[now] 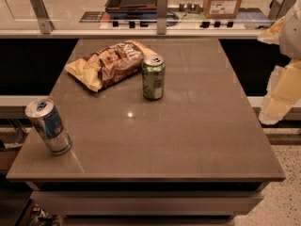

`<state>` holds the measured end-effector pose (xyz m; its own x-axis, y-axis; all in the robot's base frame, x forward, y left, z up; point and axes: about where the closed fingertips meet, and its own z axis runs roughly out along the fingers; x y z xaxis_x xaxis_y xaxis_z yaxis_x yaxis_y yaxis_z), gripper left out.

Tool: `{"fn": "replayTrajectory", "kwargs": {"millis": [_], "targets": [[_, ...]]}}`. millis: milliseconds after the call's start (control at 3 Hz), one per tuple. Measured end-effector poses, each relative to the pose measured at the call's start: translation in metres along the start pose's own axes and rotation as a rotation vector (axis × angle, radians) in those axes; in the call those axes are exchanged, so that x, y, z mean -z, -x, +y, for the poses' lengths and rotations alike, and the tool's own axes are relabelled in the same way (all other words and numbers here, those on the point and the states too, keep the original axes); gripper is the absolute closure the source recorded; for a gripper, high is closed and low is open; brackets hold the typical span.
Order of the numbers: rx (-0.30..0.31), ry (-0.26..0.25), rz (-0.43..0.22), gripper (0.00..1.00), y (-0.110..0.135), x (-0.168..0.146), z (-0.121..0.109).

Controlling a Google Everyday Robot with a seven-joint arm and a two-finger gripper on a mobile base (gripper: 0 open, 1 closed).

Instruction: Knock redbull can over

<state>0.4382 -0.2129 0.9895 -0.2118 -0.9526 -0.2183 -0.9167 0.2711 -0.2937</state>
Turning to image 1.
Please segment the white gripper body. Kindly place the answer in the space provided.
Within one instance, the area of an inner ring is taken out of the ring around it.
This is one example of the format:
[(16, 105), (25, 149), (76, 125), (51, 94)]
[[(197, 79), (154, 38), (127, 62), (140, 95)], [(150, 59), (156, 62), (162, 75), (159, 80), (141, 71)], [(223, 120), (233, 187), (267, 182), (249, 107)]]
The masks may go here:
[(286, 13), (280, 35), (280, 52), (291, 59), (301, 59), (301, 0)]

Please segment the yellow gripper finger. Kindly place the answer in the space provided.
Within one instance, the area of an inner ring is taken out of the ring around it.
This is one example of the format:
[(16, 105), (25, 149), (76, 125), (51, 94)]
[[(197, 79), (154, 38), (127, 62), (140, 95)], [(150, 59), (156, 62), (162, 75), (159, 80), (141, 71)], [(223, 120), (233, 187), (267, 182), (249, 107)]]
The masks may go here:
[(301, 61), (293, 59), (285, 67), (276, 66), (271, 72), (266, 91), (259, 120), (272, 125), (281, 121), (301, 99)]
[(264, 30), (259, 36), (258, 41), (267, 44), (284, 43), (284, 21), (285, 17), (276, 20), (268, 29)]

